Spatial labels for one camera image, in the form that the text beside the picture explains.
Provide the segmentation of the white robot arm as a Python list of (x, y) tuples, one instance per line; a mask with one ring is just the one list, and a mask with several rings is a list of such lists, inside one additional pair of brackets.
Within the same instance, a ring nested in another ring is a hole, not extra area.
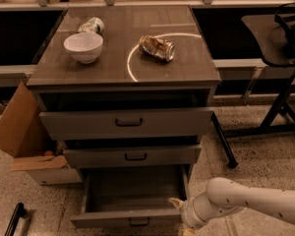
[(212, 219), (241, 211), (244, 207), (295, 225), (295, 191), (247, 187), (226, 178), (213, 178), (206, 190), (182, 201), (170, 198), (183, 223), (201, 229)]

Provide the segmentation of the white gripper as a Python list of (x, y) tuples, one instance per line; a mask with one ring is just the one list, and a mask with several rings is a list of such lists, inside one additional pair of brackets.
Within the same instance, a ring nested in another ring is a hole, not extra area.
[(208, 198), (207, 193), (202, 193), (185, 202), (177, 198), (169, 198), (168, 201), (180, 209), (182, 221), (188, 228), (201, 229), (219, 215), (219, 206)]

